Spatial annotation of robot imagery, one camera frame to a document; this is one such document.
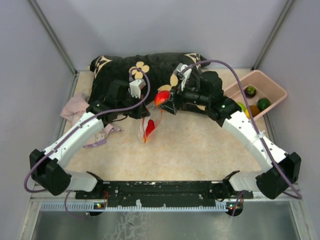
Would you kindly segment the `red toy apple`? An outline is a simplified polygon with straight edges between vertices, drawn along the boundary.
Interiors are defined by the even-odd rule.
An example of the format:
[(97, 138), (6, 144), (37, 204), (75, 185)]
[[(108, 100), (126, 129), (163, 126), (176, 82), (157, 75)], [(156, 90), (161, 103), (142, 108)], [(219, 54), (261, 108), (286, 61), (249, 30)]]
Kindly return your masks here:
[(159, 91), (154, 98), (155, 106), (159, 107), (160, 105), (168, 101), (170, 97), (171, 97), (171, 92), (169, 90)]

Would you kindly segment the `red yellow toy mango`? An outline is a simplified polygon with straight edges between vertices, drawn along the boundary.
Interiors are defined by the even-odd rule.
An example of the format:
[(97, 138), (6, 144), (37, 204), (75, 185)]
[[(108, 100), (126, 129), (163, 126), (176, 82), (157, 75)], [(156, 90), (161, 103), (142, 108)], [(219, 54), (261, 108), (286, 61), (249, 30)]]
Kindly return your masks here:
[(152, 119), (149, 119), (147, 123), (142, 126), (144, 143), (147, 141), (149, 135), (155, 130), (155, 128), (155, 122)]

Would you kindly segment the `clear zip bag orange zipper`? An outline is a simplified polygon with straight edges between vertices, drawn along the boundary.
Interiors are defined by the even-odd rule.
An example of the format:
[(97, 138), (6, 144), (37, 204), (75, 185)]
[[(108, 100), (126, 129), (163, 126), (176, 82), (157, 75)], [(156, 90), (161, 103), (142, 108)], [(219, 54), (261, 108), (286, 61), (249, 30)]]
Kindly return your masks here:
[(156, 107), (154, 101), (147, 105), (147, 110), (150, 116), (144, 117), (138, 128), (138, 137), (143, 143), (146, 143), (148, 138), (152, 136), (163, 117), (163, 111)]

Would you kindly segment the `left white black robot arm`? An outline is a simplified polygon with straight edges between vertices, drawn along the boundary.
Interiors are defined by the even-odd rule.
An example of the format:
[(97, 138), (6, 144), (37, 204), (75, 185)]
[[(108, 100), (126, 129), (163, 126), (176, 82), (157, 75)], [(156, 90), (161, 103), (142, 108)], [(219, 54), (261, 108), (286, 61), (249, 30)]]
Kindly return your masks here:
[(30, 172), (26, 176), (53, 196), (65, 191), (84, 191), (97, 199), (104, 186), (92, 173), (66, 171), (72, 157), (97, 133), (123, 114), (133, 119), (150, 116), (145, 101), (151, 91), (148, 79), (131, 82), (114, 80), (103, 100), (92, 102), (80, 119), (62, 137), (44, 150), (29, 155)]

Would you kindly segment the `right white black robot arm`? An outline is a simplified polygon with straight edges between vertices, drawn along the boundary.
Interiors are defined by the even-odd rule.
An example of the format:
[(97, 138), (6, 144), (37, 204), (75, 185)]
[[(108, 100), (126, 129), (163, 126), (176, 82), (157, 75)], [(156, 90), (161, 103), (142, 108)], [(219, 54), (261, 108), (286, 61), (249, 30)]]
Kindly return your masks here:
[(241, 191), (259, 191), (274, 200), (298, 180), (300, 156), (296, 152), (288, 154), (257, 129), (242, 108), (225, 96), (223, 81), (217, 72), (204, 72), (199, 88), (179, 83), (171, 90), (159, 91), (154, 100), (156, 107), (173, 115), (187, 105), (204, 107), (210, 119), (233, 134), (251, 153), (261, 170), (228, 175), (223, 185), (227, 197), (235, 198)]

